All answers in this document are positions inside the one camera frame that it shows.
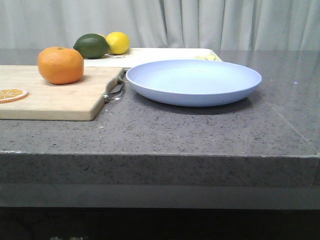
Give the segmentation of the light blue plate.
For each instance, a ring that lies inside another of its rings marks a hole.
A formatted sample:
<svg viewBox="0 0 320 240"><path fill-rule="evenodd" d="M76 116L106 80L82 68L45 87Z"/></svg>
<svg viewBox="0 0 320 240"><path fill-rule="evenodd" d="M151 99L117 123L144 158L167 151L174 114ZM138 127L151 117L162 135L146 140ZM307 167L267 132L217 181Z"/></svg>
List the light blue plate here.
<svg viewBox="0 0 320 240"><path fill-rule="evenodd" d="M240 101L255 91L262 76L229 62L180 59L149 62L127 71L140 95L164 104L212 107Z"/></svg>

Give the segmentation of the orange fruit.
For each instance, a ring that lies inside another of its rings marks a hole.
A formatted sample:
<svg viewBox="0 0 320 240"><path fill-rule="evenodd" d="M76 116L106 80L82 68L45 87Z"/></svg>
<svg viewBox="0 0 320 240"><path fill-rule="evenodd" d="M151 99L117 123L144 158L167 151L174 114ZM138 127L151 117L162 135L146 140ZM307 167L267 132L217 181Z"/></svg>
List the orange fruit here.
<svg viewBox="0 0 320 240"><path fill-rule="evenodd" d="M53 46L37 57L38 71L51 84L63 85L80 80L84 75L84 59L74 49Z"/></svg>

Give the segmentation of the white rectangular tray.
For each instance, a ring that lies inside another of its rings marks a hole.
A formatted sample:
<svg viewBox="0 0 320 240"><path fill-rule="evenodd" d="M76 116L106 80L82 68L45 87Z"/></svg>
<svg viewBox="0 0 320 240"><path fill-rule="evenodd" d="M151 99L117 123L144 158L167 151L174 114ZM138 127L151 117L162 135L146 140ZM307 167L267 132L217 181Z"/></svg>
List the white rectangular tray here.
<svg viewBox="0 0 320 240"><path fill-rule="evenodd" d="M165 60L196 60L195 56L217 55L207 48L130 48L120 55L106 54L98 59L86 59L86 67L120 67L126 70L145 63Z"/></svg>

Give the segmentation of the pale yellow fruit slices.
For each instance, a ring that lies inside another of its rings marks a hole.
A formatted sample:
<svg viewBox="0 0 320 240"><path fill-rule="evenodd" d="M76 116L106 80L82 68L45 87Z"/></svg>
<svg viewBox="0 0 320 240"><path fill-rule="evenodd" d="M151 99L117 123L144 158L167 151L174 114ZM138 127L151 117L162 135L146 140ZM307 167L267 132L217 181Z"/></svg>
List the pale yellow fruit slices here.
<svg viewBox="0 0 320 240"><path fill-rule="evenodd" d="M197 55L195 56L195 59L197 60L207 60L207 61L218 61L221 62L222 60L215 54L208 54L208 55Z"/></svg>

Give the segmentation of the wooden cutting board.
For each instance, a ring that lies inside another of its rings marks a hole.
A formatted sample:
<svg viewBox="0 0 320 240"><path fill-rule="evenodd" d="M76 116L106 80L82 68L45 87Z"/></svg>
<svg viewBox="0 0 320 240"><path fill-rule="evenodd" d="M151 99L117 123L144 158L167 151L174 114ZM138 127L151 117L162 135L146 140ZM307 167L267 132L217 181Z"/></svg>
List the wooden cutting board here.
<svg viewBox="0 0 320 240"><path fill-rule="evenodd" d="M92 121L105 104L104 95L124 74L122 67L86 66L70 84L51 84L35 65L1 65L0 88L24 89L23 99L2 103L2 120Z"/></svg>

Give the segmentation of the yellow lemon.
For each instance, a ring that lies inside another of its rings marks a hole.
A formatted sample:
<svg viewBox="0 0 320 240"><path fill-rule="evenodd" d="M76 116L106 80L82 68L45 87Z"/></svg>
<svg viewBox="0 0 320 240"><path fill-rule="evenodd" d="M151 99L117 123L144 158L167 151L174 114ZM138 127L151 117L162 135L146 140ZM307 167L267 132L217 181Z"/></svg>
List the yellow lemon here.
<svg viewBox="0 0 320 240"><path fill-rule="evenodd" d="M109 53L113 55L124 54L130 48L130 38L123 32L111 32L106 37Z"/></svg>

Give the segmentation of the green lime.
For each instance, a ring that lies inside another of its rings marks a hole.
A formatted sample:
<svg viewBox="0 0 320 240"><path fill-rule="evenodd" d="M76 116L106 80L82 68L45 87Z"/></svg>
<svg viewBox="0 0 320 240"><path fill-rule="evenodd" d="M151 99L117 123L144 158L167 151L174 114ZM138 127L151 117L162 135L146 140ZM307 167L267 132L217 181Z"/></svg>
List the green lime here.
<svg viewBox="0 0 320 240"><path fill-rule="evenodd" d="M87 33L76 40L73 48L85 59L99 59L108 53L110 46L103 36Z"/></svg>

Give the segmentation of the grey curtain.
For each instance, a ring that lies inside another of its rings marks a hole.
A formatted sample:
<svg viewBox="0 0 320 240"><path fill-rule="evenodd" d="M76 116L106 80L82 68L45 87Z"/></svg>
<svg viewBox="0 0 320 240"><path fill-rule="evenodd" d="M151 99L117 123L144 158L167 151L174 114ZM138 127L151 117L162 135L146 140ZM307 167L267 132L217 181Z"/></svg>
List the grey curtain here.
<svg viewBox="0 0 320 240"><path fill-rule="evenodd" d="M3 49L71 47L123 32L132 47L317 51L317 0L3 0Z"/></svg>

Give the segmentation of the orange slice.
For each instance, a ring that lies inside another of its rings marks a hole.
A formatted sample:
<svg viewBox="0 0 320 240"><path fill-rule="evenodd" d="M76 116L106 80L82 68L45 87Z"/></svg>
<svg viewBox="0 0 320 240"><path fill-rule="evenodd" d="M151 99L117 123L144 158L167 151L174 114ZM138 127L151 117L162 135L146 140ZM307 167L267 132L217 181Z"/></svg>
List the orange slice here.
<svg viewBox="0 0 320 240"><path fill-rule="evenodd" d="M0 103L10 103L21 100L29 95L29 91L21 88L6 88L0 90Z"/></svg>

